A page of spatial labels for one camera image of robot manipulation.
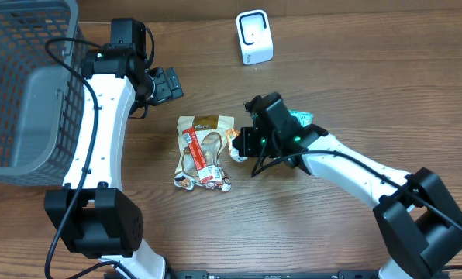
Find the small orange snack packet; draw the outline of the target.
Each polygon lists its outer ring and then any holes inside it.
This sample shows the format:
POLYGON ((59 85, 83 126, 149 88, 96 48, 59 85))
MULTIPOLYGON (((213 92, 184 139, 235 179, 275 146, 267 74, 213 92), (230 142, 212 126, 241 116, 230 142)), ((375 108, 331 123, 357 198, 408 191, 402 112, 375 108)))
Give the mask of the small orange snack packet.
POLYGON ((226 139, 228 143, 229 156, 236 162, 242 163, 247 160, 247 157, 241 157, 239 155, 239 150, 233 145, 234 139, 237 138, 239 134, 240 133, 234 128, 228 129, 226 131, 226 139))

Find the beige snack pouch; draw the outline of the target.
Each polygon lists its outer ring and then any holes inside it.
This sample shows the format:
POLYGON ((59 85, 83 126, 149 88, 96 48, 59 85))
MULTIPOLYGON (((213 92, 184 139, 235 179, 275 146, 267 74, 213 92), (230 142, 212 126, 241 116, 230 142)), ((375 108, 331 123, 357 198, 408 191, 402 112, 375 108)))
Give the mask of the beige snack pouch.
POLYGON ((174 172, 174 185, 188 191, 195 187, 217 191, 229 191, 231 180, 223 170, 220 155, 227 146, 226 131, 234 127, 234 118, 223 115, 181 116, 178 119, 178 147, 180 158, 174 172), (204 153, 205 160, 214 178, 205 184, 200 183, 193 158, 182 133, 193 127, 204 153))

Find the red snack bar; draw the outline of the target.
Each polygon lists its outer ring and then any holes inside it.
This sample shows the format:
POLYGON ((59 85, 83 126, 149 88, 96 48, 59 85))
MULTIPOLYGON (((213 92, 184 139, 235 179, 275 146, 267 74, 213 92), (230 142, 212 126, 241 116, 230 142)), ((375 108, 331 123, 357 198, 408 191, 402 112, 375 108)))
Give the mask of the red snack bar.
POLYGON ((183 131, 182 136, 188 145, 188 149, 193 158, 198 178, 201 184, 205 184, 214 178, 213 172, 209 168, 201 145, 198 141, 196 131, 193 127, 183 131))

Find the teal orange snack packet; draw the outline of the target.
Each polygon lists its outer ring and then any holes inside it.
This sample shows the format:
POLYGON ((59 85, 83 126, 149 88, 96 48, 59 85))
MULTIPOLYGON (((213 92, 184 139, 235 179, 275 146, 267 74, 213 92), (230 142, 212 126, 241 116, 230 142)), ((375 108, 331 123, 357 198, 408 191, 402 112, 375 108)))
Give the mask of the teal orange snack packet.
POLYGON ((295 110, 289 110, 289 112, 299 121, 302 127, 306 127, 313 123, 314 115, 311 112, 300 112, 295 110))

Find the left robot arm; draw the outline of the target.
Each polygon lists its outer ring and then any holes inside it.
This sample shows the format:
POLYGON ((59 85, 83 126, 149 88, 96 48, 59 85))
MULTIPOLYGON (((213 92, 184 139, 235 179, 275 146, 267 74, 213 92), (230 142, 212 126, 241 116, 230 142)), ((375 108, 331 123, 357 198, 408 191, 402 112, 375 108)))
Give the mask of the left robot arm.
POLYGON ((140 208, 123 191, 122 148, 134 112, 183 96, 174 68, 153 65, 154 38, 132 18, 113 19, 110 41, 89 43, 79 70, 84 109, 76 149, 60 190, 48 191, 44 208, 56 228, 55 243, 110 266, 124 278, 174 277, 168 260, 143 237, 140 208))

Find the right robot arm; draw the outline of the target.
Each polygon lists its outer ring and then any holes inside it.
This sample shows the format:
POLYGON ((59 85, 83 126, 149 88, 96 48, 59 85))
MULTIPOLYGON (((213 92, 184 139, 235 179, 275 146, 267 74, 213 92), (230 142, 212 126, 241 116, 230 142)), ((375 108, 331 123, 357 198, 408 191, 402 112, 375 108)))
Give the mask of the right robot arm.
POLYGON ((257 160, 252 177, 286 164, 336 184, 372 210, 390 255, 373 278, 433 278, 454 268, 462 210, 436 173, 387 167, 320 126, 303 126, 277 92, 244 106, 253 125, 241 128, 232 145, 240 157, 257 160))

